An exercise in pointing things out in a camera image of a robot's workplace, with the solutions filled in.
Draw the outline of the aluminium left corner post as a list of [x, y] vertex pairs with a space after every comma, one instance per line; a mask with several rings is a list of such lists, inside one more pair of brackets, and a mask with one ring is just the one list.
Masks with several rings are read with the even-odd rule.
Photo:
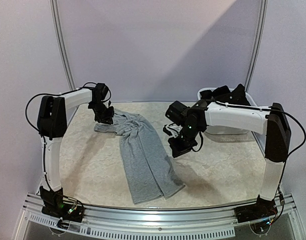
[[61, 24], [61, 17], [60, 17], [60, 9], [59, 9], [59, 1], [58, 0], [50, 0], [50, 9], [52, 14], [52, 20], [55, 30], [55, 37], [57, 40], [58, 50], [65, 74], [65, 78], [70, 90], [75, 90], [76, 83], [73, 78], [69, 57], [67, 54], [67, 48], [64, 40], [64, 34]]

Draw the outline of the aluminium right corner post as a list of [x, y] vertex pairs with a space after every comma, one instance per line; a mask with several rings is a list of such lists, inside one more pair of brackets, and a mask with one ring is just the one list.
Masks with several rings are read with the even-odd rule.
[[244, 85], [246, 91], [250, 89], [252, 77], [253, 77], [253, 74], [256, 68], [257, 58], [259, 55], [263, 31], [265, 27], [267, 7], [268, 7], [268, 1], [261, 0], [259, 11], [258, 11], [258, 18], [257, 18], [254, 43], [253, 43], [253, 48], [252, 48], [252, 53], [251, 53], [251, 59], [250, 59], [250, 63], [249, 63], [248, 71], [247, 71], [245, 85]]

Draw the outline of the grey t-shirt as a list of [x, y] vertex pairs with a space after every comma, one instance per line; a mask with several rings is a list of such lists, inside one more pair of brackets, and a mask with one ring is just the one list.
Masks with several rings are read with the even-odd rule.
[[94, 130], [120, 137], [120, 155], [135, 205], [161, 197], [168, 199], [185, 187], [157, 131], [145, 117], [115, 109], [112, 121], [97, 123]]

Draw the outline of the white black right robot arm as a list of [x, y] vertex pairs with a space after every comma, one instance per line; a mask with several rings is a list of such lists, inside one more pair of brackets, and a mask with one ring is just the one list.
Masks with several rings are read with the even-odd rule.
[[271, 210], [289, 157], [291, 129], [285, 112], [279, 103], [271, 106], [236, 105], [210, 99], [200, 99], [189, 107], [173, 102], [165, 116], [181, 127], [177, 136], [168, 139], [172, 157], [177, 158], [197, 146], [196, 137], [208, 127], [242, 129], [265, 135], [265, 171], [258, 197], [252, 206], [255, 218], [262, 218]]

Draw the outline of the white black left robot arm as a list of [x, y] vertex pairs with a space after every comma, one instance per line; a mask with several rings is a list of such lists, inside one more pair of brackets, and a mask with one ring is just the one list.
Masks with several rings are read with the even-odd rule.
[[63, 195], [60, 178], [60, 148], [68, 128], [67, 111], [87, 105], [94, 113], [97, 123], [112, 125], [114, 107], [111, 106], [111, 91], [104, 83], [83, 86], [59, 93], [44, 93], [37, 117], [37, 130], [42, 143], [43, 177], [40, 195]]

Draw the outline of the translucent white laundry basket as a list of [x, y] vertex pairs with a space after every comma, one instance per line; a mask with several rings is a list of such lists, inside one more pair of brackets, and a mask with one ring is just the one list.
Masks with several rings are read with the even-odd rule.
[[[220, 95], [224, 94], [224, 93], [231, 93], [234, 89], [233, 88], [228, 88], [227, 86], [223, 86], [223, 87], [204, 87], [201, 88], [198, 92], [197, 92], [197, 98], [198, 101], [200, 99], [202, 99], [202, 97], [205, 95], [207, 95], [206, 93], [202, 93], [205, 91], [210, 91], [211, 93], [213, 93], [216, 89], [220, 89]], [[256, 107], [256, 103], [254, 102], [253, 98], [246, 92], [245, 93], [245, 97], [248, 100], [248, 102], [251, 104], [251, 106], [255, 106]], [[233, 127], [232, 124], [229, 125], [209, 125], [206, 127], [206, 130], [204, 131], [205, 134], [210, 134], [210, 135], [216, 135], [216, 136], [221, 136], [221, 135], [244, 135], [247, 134], [250, 130], [249, 129], [245, 129], [245, 128], [238, 128], [238, 127]]]

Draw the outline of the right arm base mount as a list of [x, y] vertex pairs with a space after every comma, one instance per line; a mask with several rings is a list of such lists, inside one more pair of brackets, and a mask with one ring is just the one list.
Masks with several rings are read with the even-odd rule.
[[255, 203], [234, 208], [234, 216], [238, 223], [277, 217], [278, 209], [275, 200], [258, 198]]

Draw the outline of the black garment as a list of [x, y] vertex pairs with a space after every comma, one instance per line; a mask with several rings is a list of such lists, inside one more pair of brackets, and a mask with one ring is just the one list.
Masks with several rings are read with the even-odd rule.
[[245, 87], [242, 84], [239, 84], [234, 90], [230, 90], [227, 85], [218, 87], [215, 90], [203, 90], [200, 92], [200, 98], [221, 103], [251, 106], [246, 98]]

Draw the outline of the aluminium corner post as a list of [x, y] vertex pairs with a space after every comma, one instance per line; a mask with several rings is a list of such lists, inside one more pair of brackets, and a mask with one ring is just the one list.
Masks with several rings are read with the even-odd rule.
[[58, 0], [50, 0], [50, 9], [52, 14], [52, 20], [55, 30], [55, 37], [57, 40], [58, 50], [65, 74], [65, 78], [70, 90], [75, 90], [76, 83], [73, 78], [69, 57], [67, 54], [67, 48], [64, 40], [64, 34], [61, 24], [61, 17], [60, 17], [60, 9], [59, 9], [59, 1]]
[[245, 85], [244, 85], [246, 91], [250, 89], [252, 77], [253, 77], [253, 74], [256, 68], [257, 58], [259, 55], [263, 31], [265, 27], [267, 7], [268, 7], [268, 1], [261, 0], [259, 11], [258, 11], [258, 18], [257, 18], [254, 43], [253, 43], [253, 48], [252, 48], [252, 53], [251, 53], [251, 59], [250, 59], [250, 63], [249, 63], [248, 71], [247, 71]]

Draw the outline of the aluminium front rail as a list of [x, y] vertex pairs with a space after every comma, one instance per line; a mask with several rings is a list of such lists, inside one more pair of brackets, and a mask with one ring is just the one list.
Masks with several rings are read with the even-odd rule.
[[57, 227], [58, 219], [42, 213], [43, 202], [28, 194], [17, 240], [304, 240], [294, 199], [285, 195], [279, 219], [240, 222], [234, 205], [207, 208], [113, 208], [85, 205], [82, 222]]

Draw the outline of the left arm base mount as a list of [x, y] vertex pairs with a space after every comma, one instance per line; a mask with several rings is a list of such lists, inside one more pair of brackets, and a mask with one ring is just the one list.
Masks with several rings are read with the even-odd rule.
[[43, 214], [62, 218], [64, 221], [82, 222], [85, 213], [84, 206], [77, 199], [64, 201], [64, 198], [67, 199], [68, 197], [63, 195], [63, 188], [52, 191], [41, 186], [39, 192], [43, 201], [41, 210]]

